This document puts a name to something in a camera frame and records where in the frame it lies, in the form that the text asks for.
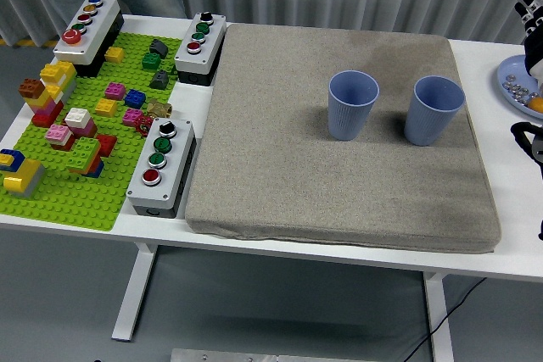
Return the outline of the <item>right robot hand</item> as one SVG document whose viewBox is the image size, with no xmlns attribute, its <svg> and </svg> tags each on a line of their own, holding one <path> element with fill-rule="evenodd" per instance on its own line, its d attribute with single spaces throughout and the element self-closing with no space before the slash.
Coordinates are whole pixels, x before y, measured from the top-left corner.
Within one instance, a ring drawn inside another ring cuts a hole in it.
<svg viewBox="0 0 543 362">
<path fill-rule="evenodd" d="M 542 0 L 519 0 L 514 5 L 525 32 L 524 65 L 542 90 Z"/>
</svg>

